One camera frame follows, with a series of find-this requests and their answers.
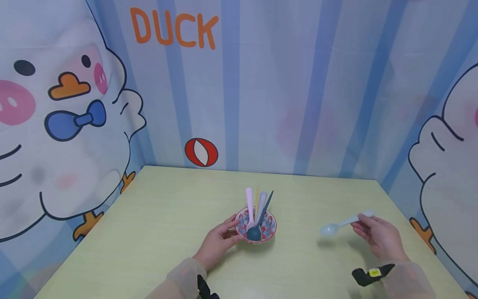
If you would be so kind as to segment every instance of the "orange duck foot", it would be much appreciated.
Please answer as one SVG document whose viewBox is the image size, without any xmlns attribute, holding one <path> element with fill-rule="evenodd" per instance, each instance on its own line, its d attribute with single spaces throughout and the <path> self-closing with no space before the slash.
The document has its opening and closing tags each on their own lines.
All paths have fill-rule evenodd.
<svg viewBox="0 0 478 299">
<path fill-rule="evenodd" d="M 86 237 L 86 235 L 91 231 L 93 226 L 103 217 L 103 212 L 101 212 L 98 215 L 95 215 L 94 212 L 88 212 L 83 215 L 84 222 L 79 225 L 77 228 L 75 228 L 75 231 L 73 231 L 73 240 L 78 241 L 78 239 L 83 236 Z"/>
<path fill-rule="evenodd" d="M 136 171 L 133 171 L 130 173 L 129 176 L 126 175 L 126 173 L 123 174 L 123 187 L 121 188 L 121 191 L 119 192 L 120 194 L 126 190 L 126 187 L 130 185 L 130 183 L 133 181 L 134 177 L 136 176 Z"/>
<path fill-rule="evenodd" d="M 417 233 L 420 235 L 420 237 L 425 241 L 425 243 L 430 248 L 430 250 L 432 250 L 433 253 L 436 254 L 436 249 L 430 242 L 433 236 L 432 228 L 428 226 L 426 229 L 423 229 L 422 226 L 418 223 L 418 221 L 413 217 L 410 218 L 410 223 L 412 224 L 413 228 L 417 231 Z"/>
<path fill-rule="evenodd" d="M 469 298 L 469 299 L 478 299 L 478 298 L 476 298 L 475 295 L 473 295 L 472 293 L 466 292 L 466 294 L 468 295 L 468 298 Z"/>
</svg>

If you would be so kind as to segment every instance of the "right hand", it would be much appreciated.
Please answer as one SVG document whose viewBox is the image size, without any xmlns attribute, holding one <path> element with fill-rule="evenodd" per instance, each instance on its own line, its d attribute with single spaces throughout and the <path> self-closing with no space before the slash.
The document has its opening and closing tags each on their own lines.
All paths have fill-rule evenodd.
<svg viewBox="0 0 478 299">
<path fill-rule="evenodd" d="M 354 232 L 370 245 L 370 250 L 380 262 L 410 261 L 402 245 L 398 229 L 379 217 L 359 214 L 359 222 L 352 223 Z"/>
<path fill-rule="evenodd" d="M 242 236 L 232 228 L 239 224 L 236 215 L 232 215 L 223 223 L 213 228 L 206 236 L 201 248 L 193 256 L 193 259 L 203 266 L 208 272 L 226 254 L 226 251 L 242 240 Z"/>
</svg>

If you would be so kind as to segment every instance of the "black device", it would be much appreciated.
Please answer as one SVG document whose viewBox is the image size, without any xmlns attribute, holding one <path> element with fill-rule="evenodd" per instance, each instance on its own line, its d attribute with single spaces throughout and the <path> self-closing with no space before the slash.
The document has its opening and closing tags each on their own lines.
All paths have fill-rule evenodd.
<svg viewBox="0 0 478 299">
<path fill-rule="evenodd" d="M 197 289 L 199 290 L 199 296 L 202 299 L 219 299 L 219 296 L 216 293 L 211 295 L 211 290 L 207 286 L 204 278 L 200 275 L 197 276 Z"/>
<path fill-rule="evenodd" d="M 378 268 L 370 269 L 367 273 L 361 268 L 352 271 L 352 276 L 355 278 L 359 286 L 366 287 L 383 277 L 387 276 L 395 267 L 395 264 L 387 264 Z"/>
</svg>

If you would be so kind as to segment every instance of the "blue bow tie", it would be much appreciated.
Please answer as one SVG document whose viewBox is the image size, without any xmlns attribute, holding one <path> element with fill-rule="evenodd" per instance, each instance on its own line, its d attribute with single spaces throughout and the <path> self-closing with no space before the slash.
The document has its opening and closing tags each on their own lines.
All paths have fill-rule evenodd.
<svg viewBox="0 0 478 299">
<path fill-rule="evenodd" d="M 57 141 L 69 141 L 90 124 L 101 127 L 106 123 L 105 106 L 100 100 L 92 101 L 87 112 L 82 115 L 70 111 L 54 111 L 45 118 L 45 129 L 48 135 Z"/>
</svg>

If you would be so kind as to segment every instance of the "cartoon duck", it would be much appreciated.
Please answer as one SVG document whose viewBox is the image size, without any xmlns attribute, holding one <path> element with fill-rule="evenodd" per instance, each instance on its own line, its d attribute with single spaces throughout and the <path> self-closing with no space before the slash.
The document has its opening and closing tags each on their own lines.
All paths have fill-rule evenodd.
<svg viewBox="0 0 478 299">
<path fill-rule="evenodd" d="M 25 1 L 9 1 L 23 20 Z M 0 33 L 0 242 L 44 217 L 80 215 L 85 236 L 110 196 L 133 180 L 130 139 L 146 124 L 142 99 L 106 48 L 83 1 L 28 2 L 31 22 Z"/>
<path fill-rule="evenodd" d="M 442 114 L 423 126 L 409 161 L 423 182 L 420 203 L 428 225 L 410 222 L 436 253 L 432 238 L 478 286 L 478 67 L 449 93 Z"/>
</svg>

